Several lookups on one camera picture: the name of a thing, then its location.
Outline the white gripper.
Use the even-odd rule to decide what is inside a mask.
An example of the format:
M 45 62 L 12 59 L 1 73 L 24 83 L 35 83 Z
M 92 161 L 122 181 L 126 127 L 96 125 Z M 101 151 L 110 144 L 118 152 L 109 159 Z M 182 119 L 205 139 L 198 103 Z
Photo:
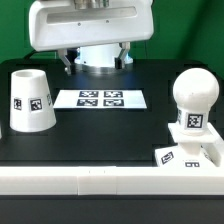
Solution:
M 35 0 L 29 11 L 29 37 L 37 51 L 58 50 L 71 74 L 67 50 L 120 43 L 115 68 L 123 69 L 133 41 L 150 39 L 153 0 Z

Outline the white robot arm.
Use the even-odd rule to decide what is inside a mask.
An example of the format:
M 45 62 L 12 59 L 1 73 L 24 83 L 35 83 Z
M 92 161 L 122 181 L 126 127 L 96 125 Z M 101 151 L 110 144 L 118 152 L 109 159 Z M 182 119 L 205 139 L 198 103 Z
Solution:
M 29 37 L 37 51 L 55 50 L 71 74 L 110 72 L 133 63 L 130 44 L 154 32 L 153 0 L 35 0 Z

